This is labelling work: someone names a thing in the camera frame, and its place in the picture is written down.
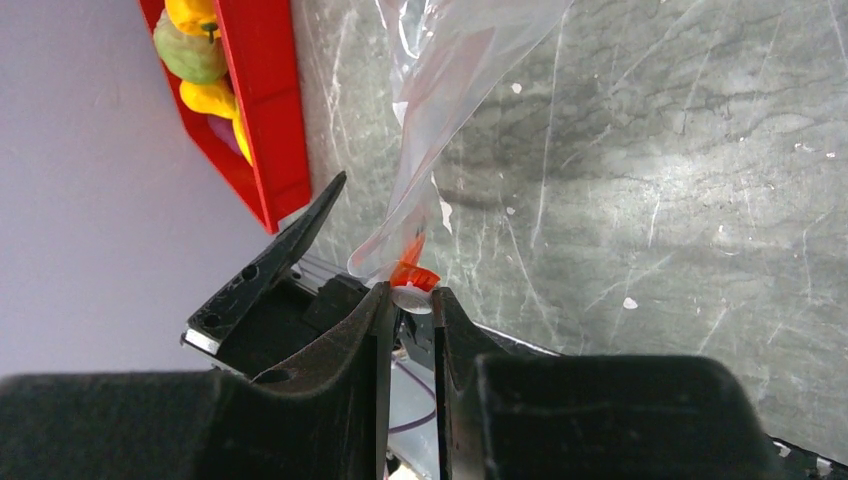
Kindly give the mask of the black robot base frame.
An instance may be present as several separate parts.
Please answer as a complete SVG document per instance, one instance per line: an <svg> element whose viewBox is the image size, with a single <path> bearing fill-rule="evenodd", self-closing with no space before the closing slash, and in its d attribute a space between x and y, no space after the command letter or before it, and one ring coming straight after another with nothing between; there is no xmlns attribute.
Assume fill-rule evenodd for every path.
<svg viewBox="0 0 848 480"><path fill-rule="evenodd" d="M292 266L292 279L301 287L314 294L336 275L345 278L352 277L343 269L320 258L307 254ZM481 329L489 338L494 340L510 353L560 356L553 350L521 340L496 329L484 326L479 322L473 324ZM788 479L846 479L847 466L833 459L823 457L816 452L793 445L783 439L772 437L779 457L787 469Z"/></svg>

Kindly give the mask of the yellow bell pepper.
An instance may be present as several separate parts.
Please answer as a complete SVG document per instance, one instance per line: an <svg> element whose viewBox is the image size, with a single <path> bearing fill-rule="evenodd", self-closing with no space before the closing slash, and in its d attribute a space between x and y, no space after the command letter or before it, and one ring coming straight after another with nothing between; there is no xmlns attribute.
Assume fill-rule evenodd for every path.
<svg viewBox="0 0 848 480"><path fill-rule="evenodd" d="M213 0L165 0L165 10L182 33L212 38L221 36Z"/></svg>

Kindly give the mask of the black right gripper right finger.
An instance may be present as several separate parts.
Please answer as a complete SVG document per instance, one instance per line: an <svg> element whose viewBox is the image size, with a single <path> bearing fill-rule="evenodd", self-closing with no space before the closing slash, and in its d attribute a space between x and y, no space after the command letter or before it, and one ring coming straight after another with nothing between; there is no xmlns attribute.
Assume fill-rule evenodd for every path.
<svg viewBox="0 0 848 480"><path fill-rule="evenodd" d="M700 356L513 353L433 295L444 479L783 479L741 384Z"/></svg>

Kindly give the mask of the clear zip top bag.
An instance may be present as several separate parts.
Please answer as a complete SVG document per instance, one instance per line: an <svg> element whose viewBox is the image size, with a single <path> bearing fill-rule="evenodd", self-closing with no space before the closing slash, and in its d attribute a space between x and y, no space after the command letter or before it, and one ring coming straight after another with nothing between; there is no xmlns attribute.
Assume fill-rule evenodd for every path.
<svg viewBox="0 0 848 480"><path fill-rule="evenodd" d="M565 14L565 1L380 1L400 153L386 215L348 272L390 286L393 304L432 310L439 276L420 264L439 195L439 155L503 75Z"/></svg>

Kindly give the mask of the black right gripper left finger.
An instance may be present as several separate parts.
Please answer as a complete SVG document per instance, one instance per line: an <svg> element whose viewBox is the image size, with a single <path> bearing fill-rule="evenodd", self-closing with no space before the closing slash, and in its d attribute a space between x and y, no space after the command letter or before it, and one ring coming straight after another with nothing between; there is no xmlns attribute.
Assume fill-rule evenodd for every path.
<svg viewBox="0 0 848 480"><path fill-rule="evenodd" d="M386 284L248 381L220 370L1 383L5 479L379 479L393 314Z"/></svg>

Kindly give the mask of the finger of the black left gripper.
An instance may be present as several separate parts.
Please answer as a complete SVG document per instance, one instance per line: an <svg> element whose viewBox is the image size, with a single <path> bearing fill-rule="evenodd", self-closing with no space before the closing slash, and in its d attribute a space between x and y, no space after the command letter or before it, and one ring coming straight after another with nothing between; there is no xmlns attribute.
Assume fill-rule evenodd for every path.
<svg viewBox="0 0 848 480"><path fill-rule="evenodd" d="M304 320L317 289L303 285L306 274L297 263L346 180L345 172L337 174L304 213L188 318L182 346L222 369L264 371L317 338L319 329Z"/></svg>

